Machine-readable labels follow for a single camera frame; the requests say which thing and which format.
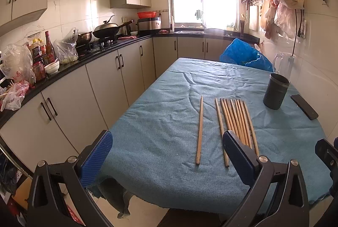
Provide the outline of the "kitchen sink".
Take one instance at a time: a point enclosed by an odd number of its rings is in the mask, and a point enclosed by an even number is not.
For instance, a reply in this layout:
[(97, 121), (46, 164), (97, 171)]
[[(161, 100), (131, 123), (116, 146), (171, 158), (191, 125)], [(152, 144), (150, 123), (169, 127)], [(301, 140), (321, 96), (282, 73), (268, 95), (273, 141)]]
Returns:
[(178, 30), (175, 34), (204, 34), (204, 30)]

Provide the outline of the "black smartphone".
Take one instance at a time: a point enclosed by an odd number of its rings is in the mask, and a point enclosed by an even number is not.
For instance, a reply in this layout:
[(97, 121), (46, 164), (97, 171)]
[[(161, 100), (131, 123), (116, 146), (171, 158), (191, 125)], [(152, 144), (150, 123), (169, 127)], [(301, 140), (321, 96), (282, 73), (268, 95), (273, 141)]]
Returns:
[(312, 108), (312, 106), (299, 94), (291, 95), (290, 98), (297, 104), (309, 120), (315, 120), (319, 114)]

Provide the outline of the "dark utensil holder cup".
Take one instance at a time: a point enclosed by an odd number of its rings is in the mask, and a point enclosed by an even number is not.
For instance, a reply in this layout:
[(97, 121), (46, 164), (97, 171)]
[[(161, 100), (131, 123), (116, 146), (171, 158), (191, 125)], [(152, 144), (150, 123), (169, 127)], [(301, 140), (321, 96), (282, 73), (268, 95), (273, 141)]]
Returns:
[(263, 97), (263, 103), (272, 110), (278, 110), (282, 105), (289, 86), (290, 81), (286, 77), (278, 73), (271, 73)]

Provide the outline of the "blue towel table cover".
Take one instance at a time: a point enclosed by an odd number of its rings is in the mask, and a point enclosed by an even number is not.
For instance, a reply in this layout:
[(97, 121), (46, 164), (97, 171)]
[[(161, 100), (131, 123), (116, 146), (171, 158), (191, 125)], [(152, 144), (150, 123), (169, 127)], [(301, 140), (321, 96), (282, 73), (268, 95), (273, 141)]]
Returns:
[[(110, 128), (113, 146), (89, 187), (97, 197), (114, 198), (112, 178), (126, 191), (162, 208), (232, 214), (248, 192), (236, 169), (226, 168), (215, 98), (247, 104), (259, 153), (272, 162), (299, 162), (310, 203), (332, 186), (329, 170), (315, 153), (325, 137), (290, 98), (281, 108), (263, 103), (269, 72), (215, 61), (180, 58)], [(203, 134), (196, 165), (200, 97)]]

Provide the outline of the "clear glass mug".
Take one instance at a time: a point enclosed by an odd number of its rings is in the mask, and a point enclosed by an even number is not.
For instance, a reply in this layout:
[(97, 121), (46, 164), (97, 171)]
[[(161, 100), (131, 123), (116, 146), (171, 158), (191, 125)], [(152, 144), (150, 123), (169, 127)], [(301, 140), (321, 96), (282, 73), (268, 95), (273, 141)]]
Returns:
[(279, 52), (273, 59), (275, 73), (290, 79), (295, 57), (291, 53)]

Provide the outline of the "pink plastic bag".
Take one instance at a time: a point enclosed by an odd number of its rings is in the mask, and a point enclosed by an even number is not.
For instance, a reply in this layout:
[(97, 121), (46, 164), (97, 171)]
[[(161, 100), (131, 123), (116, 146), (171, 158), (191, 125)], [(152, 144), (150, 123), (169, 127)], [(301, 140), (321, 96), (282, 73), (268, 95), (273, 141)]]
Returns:
[(1, 112), (4, 110), (16, 111), (20, 109), (29, 87), (29, 82), (23, 80), (13, 84), (9, 89), (1, 93)]

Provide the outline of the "clear hanging plastic bag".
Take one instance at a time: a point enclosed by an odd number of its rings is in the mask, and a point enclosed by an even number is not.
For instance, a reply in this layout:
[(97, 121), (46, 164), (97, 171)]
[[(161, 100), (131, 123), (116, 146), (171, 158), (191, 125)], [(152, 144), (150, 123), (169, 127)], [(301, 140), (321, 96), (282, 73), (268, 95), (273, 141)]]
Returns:
[(296, 12), (278, 1), (264, 0), (260, 26), (267, 39), (276, 39), (278, 35), (293, 39), (296, 35)]

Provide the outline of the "white plastic bag on counter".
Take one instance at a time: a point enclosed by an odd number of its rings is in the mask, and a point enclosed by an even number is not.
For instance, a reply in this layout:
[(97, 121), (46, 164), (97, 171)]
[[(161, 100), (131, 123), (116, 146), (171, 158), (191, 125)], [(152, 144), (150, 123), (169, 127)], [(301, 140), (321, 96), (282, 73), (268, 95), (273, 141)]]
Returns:
[(33, 85), (36, 81), (33, 72), (33, 58), (26, 45), (9, 44), (2, 57), (1, 71), (7, 79), (15, 83), (27, 81)]

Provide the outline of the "dark sauce bottle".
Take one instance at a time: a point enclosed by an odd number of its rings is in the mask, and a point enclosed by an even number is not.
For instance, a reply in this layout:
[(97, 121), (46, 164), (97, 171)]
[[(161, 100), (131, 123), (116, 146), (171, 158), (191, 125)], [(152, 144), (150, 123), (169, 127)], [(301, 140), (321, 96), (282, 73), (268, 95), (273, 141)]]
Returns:
[(53, 48), (52, 42), (50, 40), (50, 34), (48, 30), (45, 32), (45, 38), (46, 38), (46, 55), (48, 59), (48, 64), (51, 64), (54, 63), (57, 58), (55, 55), (55, 50)]

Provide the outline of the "clear plastic bag on counter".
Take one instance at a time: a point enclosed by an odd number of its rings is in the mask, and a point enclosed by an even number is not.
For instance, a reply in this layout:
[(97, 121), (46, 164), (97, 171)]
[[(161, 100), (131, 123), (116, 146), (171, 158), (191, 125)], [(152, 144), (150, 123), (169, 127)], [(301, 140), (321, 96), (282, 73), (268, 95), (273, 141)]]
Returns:
[(76, 51), (78, 35), (78, 29), (73, 27), (64, 39), (54, 41), (53, 48), (60, 64), (65, 65), (78, 60), (79, 55)]

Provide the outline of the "gas stove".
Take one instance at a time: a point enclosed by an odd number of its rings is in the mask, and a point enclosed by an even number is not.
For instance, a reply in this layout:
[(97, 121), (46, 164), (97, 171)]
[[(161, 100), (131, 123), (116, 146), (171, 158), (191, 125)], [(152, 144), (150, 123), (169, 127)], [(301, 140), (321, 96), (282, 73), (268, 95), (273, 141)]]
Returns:
[(76, 45), (76, 51), (78, 55), (83, 55), (85, 53), (91, 53), (95, 51), (100, 51), (104, 48), (110, 47), (114, 44), (117, 44), (116, 37), (107, 37), (104, 39), (98, 39), (95, 41), (91, 41), (86, 44)]

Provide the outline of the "silver rice cooker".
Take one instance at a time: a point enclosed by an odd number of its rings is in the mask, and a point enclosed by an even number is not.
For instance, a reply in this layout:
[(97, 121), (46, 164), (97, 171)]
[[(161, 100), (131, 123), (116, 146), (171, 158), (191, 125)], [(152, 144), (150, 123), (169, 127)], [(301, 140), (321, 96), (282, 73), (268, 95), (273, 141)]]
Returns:
[(137, 25), (139, 31), (161, 30), (162, 20), (160, 17), (140, 18)]

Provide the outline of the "steel cooking pot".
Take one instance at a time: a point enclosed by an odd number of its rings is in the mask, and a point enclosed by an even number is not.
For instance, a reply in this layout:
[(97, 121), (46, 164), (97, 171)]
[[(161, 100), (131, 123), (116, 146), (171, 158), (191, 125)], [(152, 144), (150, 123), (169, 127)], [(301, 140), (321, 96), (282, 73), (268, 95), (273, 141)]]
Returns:
[(86, 45), (90, 43), (91, 39), (92, 39), (92, 32), (79, 33), (77, 35), (76, 45), (77, 46)]

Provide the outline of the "red plastic basin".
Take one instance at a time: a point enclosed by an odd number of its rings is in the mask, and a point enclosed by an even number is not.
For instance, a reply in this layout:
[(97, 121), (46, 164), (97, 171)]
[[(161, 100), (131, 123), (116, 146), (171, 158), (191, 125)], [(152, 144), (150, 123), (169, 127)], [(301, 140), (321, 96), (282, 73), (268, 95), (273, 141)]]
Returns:
[(154, 18), (154, 17), (156, 17), (156, 12), (154, 12), (154, 11), (138, 12), (138, 17), (140, 19), (143, 19), (143, 18)]

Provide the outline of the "black wok with lid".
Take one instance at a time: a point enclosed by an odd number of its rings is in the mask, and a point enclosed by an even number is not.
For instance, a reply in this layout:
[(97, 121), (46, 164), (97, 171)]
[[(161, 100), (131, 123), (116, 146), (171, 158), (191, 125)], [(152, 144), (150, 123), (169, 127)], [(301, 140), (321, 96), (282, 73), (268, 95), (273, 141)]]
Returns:
[(130, 24), (133, 24), (135, 22), (135, 20), (130, 20), (127, 22), (122, 23), (121, 25), (118, 25), (116, 23), (112, 23), (110, 22), (112, 16), (109, 18), (108, 21), (104, 21), (103, 24), (97, 26), (94, 31), (92, 32), (92, 34), (94, 35), (94, 37), (98, 38), (98, 39), (104, 39), (107, 37), (113, 37), (115, 35), (117, 35), (118, 31)]

